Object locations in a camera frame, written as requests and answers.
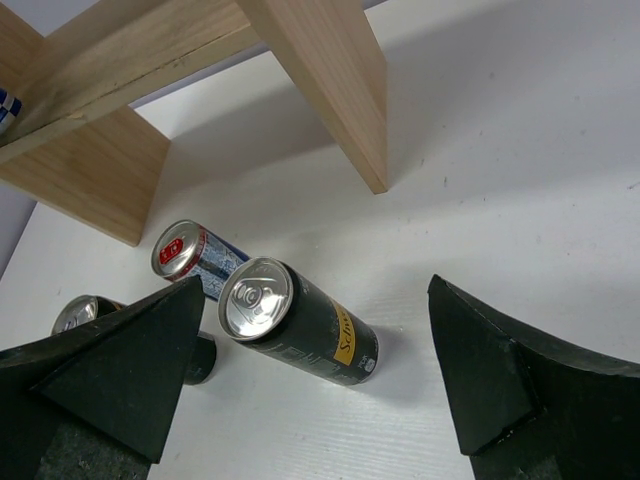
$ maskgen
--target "blue and white can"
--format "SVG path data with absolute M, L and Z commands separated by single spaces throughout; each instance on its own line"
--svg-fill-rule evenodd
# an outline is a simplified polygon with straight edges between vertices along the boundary
M 2 135 L 22 110 L 22 102 L 0 88 L 0 135 Z
M 156 242 L 151 268 L 171 282 L 199 275 L 205 295 L 217 302 L 224 283 L 247 260 L 246 253 L 202 225 L 181 220 Z

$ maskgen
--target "tabletop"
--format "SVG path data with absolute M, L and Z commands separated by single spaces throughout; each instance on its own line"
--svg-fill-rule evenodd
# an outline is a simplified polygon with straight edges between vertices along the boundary
M 598 352 L 640 362 L 640 4 L 389 0 L 391 190 L 373 196 L 270 53 L 138 108 L 172 138 L 140 246 L 38 205 L 0 280 L 0 349 L 73 297 L 165 286 L 150 251 L 191 218 L 297 269 L 380 337 L 340 387 L 202 329 L 220 357 L 185 387 L 150 478 L 473 478 L 430 333 L 434 274 Z

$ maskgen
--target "can top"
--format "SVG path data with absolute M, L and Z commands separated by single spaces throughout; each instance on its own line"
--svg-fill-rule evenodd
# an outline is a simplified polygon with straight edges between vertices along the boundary
M 98 299 L 92 295 L 81 295 L 71 300 L 56 318 L 51 334 L 66 332 L 91 322 L 98 315 Z
M 293 281 L 285 266 L 273 258 L 255 257 L 225 283 L 218 302 L 218 318 L 234 340 L 255 340 L 282 321 L 292 299 Z
M 192 220 L 180 220 L 160 235 L 151 253 L 151 268 L 161 277 L 178 279 L 191 270 L 203 247 L 200 225 Z

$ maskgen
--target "wooden shelf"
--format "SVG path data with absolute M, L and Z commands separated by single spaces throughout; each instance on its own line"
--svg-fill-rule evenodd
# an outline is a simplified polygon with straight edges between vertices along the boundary
M 0 162 L 260 41 L 231 0 L 101 0 L 45 38 Z
M 170 141 L 127 105 L 261 39 L 386 191 L 386 61 L 361 0 L 100 0 L 44 39 L 0 4 L 0 85 L 24 105 L 0 180 L 136 245 Z

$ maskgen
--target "wooden board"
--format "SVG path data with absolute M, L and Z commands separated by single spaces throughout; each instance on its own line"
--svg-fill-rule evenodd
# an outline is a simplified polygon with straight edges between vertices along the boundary
M 374 193 L 387 190 L 386 62 L 359 0 L 237 0 Z
M 45 39 L 0 162 L 257 42 L 232 0 L 101 0 Z
M 0 165 L 0 180 L 137 245 L 169 145 L 122 107 Z
M 0 87 L 15 93 L 41 45 L 42 36 L 0 3 Z

